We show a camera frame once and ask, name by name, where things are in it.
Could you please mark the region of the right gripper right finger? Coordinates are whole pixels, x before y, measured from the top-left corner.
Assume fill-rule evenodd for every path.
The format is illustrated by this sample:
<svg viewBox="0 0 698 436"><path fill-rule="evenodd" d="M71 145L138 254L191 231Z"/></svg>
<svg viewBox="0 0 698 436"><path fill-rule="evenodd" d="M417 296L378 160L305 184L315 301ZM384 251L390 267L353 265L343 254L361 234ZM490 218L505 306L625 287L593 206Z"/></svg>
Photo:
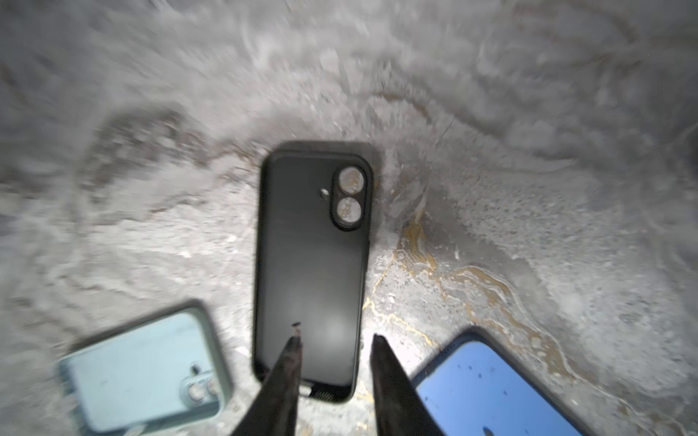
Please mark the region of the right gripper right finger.
<svg viewBox="0 0 698 436"><path fill-rule="evenodd" d="M378 435L443 435L420 400L385 336L371 346L374 408Z"/></svg>

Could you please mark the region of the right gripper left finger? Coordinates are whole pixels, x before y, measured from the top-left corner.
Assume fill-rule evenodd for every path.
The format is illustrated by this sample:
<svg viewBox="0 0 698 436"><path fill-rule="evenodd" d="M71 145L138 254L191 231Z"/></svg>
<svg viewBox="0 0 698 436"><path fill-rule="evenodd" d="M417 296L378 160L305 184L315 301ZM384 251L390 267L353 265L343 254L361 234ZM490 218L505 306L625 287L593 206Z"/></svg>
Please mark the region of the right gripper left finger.
<svg viewBox="0 0 698 436"><path fill-rule="evenodd" d="M302 354L300 336L290 337L232 436L296 434Z"/></svg>

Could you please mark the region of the black phone case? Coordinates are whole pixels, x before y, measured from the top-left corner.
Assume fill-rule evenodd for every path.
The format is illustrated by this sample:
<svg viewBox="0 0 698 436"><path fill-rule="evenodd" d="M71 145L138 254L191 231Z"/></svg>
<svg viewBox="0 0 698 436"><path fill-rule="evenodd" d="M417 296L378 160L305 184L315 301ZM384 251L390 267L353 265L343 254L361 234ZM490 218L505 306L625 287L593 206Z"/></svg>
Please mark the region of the black phone case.
<svg viewBox="0 0 698 436"><path fill-rule="evenodd" d="M344 403L357 383L374 193L371 146L289 141L263 161L254 273L254 374L287 339L303 343L301 382Z"/></svg>

